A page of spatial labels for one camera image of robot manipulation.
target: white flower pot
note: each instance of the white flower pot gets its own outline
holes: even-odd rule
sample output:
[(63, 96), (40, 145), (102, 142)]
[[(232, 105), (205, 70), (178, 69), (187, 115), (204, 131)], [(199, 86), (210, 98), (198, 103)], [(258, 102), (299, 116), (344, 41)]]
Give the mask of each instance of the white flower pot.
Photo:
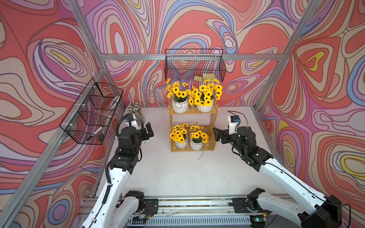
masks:
[(184, 113), (188, 110), (189, 107), (189, 103), (188, 103), (188, 99), (186, 99), (183, 102), (176, 102), (176, 101), (172, 101), (172, 109), (174, 110), (174, 112), (176, 113)]
[(201, 150), (203, 148), (203, 142), (195, 143), (190, 139), (190, 148), (193, 150)]
[(213, 104), (211, 106), (204, 106), (204, 107), (200, 106), (200, 105), (197, 105), (196, 107), (201, 112), (210, 112), (213, 108)]
[(177, 148), (184, 149), (188, 145), (188, 139), (185, 140), (183, 143), (175, 142)]

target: wall-mounted basket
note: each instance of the wall-mounted basket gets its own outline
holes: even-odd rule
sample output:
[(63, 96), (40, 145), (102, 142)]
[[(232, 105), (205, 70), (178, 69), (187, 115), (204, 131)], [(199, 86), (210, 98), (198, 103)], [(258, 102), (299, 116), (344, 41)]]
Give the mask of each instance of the wall-mounted basket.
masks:
[(217, 79), (223, 81), (226, 65), (223, 50), (215, 49), (166, 49), (165, 79), (191, 83)]
[(60, 127), (78, 144), (102, 145), (122, 95), (114, 85), (94, 82), (71, 121)]

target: white table surface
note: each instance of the white table surface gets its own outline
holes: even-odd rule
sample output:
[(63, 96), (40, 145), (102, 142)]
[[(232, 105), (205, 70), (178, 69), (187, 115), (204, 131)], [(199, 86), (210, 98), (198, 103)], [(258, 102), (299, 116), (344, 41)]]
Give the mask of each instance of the white table surface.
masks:
[[(260, 127), (251, 107), (219, 107), (216, 127), (227, 129), (228, 110), (245, 114), (249, 126), (256, 133), (257, 145), (269, 151)], [(268, 177), (256, 172), (237, 155), (231, 152), (229, 144), (217, 142), (214, 151), (171, 152), (169, 141), (168, 108), (149, 108), (141, 110), (147, 122), (151, 122), (154, 137), (143, 141), (143, 157), (133, 170), (131, 178), (123, 189), (123, 195), (129, 190), (138, 190), (145, 196), (228, 196), (248, 194), (255, 188), (265, 189), (271, 194), (286, 193)], [(174, 115), (173, 124), (200, 121), (209, 124), (210, 114)], [(240, 115), (240, 126), (246, 126)], [(118, 146), (115, 140), (110, 160)], [(105, 174), (101, 179), (97, 196), (106, 182)]]

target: wooden shelf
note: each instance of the wooden shelf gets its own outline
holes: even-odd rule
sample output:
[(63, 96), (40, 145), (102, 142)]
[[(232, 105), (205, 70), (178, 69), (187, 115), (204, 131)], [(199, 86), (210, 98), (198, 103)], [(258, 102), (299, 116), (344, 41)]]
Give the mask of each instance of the wooden shelf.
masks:
[[(210, 112), (201, 112), (197, 109), (196, 106), (192, 106), (189, 105), (189, 108), (186, 112), (184, 113), (176, 113), (174, 112), (173, 108), (172, 108), (172, 101), (169, 102), (169, 119), (170, 119), (170, 127), (172, 127), (172, 120), (173, 120), (173, 115), (181, 115), (181, 114), (210, 114), (210, 122), (209, 125), (202, 125), (202, 127), (204, 127), (201, 131), (204, 133), (207, 133), (207, 135), (209, 136), (208, 142), (207, 143), (203, 143), (203, 147), (200, 151), (202, 150), (211, 150), (213, 151), (215, 148), (215, 137), (214, 137), (214, 132), (213, 132), (213, 128), (215, 127), (215, 121), (217, 120), (217, 116), (218, 116), (218, 107), (217, 107), (217, 103), (216, 100), (214, 100), (214, 103), (212, 104), (213, 108)], [(188, 138), (187, 140), (190, 140), (189, 136), (190, 136), (190, 131), (188, 130)], [(188, 142), (188, 145), (186, 148), (184, 149), (180, 149), (180, 148), (176, 148), (175, 142), (172, 141), (172, 139), (170, 139), (170, 145), (171, 145), (171, 152), (178, 152), (178, 151), (196, 151), (190, 148), (190, 142)]]
[(216, 141), (214, 140), (214, 133), (213, 133), (213, 137), (211, 135), (211, 133), (209, 132), (209, 125), (202, 125), (202, 127), (204, 127), (201, 131), (206, 133), (209, 136), (208, 142), (207, 143), (203, 143), (203, 147), (200, 150), (193, 150), (190, 148), (190, 131), (188, 129), (188, 145), (186, 146), (186, 148), (184, 149), (180, 149), (180, 148), (176, 148), (176, 144), (174, 141), (172, 141), (172, 139), (170, 138), (170, 144), (171, 144), (171, 151), (172, 152), (182, 152), (182, 151), (202, 151), (202, 150), (214, 150), (215, 147), (215, 143)]
[(214, 99), (214, 102), (212, 104), (213, 108), (210, 112), (201, 112), (198, 110), (198, 108), (194, 105), (189, 105), (188, 110), (184, 113), (176, 113), (174, 109), (172, 108), (172, 100), (169, 102), (169, 115), (182, 115), (182, 114), (212, 114), (212, 113), (218, 113), (218, 107), (217, 102)]

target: psychedelic wallpaper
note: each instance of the psychedelic wallpaper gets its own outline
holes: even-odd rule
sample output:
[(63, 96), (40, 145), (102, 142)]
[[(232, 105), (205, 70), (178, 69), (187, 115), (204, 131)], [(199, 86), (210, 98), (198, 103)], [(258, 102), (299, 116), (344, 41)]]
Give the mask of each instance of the psychedelic wallpaper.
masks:
[[(0, 1), (0, 210), (98, 70), (64, 0)], [(67, 138), (13, 227), (69, 227), (111, 139)]]
[(365, 227), (364, 35), (364, 1), (322, 1), (260, 108), (285, 167), (350, 203), (353, 228)]
[[(81, 4), (102, 53), (165, 53), (170, 48), (282, 53), (306, 0), (89, 0)], [(167, 105), (165, 61), (107, 61), (125, 103)], [(227, 61), (219, 105), (253, 105), (274, 61)]]

